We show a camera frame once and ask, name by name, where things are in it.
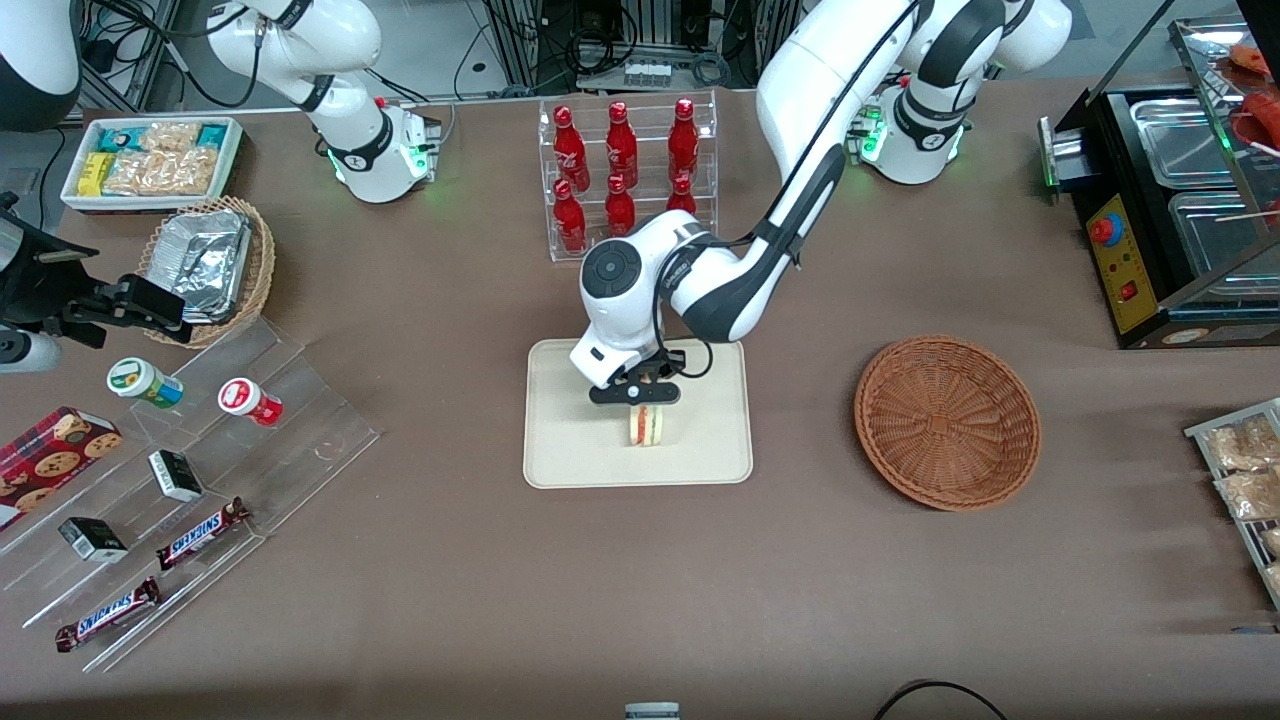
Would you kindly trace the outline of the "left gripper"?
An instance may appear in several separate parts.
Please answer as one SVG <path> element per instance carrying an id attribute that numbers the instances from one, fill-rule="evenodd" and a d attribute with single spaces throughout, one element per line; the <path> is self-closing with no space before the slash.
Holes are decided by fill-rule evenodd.
<path id="1" fill-rule="evenodd" d="M 648 392 L 649 404 L 668 405 L 680 401 L 680 387 L 671 378 L 686 369 L 687 351 L 655 342 L 618 348 L 600 338 L 581 338 L 570 361 L 590 382 L 588 397 L 596 406 L 635 405 L 631 392 Z"/>

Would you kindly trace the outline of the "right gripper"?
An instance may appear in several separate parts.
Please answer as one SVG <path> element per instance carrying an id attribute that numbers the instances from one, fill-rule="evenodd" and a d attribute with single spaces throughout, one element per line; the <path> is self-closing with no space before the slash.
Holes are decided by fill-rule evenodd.
<path id="1" fill-rule="evenodd" d="M 22 220 L 17 196 L 3 195 L 3 324 L 32 332 L 60 333 L 67 313 L 77 302 L 100 297 L 111 316 L 140 323 L 157 342 L 187 346 L 195 327 L 184 322 L 186 302 L 173 292 L 137 275 L 120 275 L 104 284 L 84 269 L 83 260 L 99 252 L 67 243 Z"/>

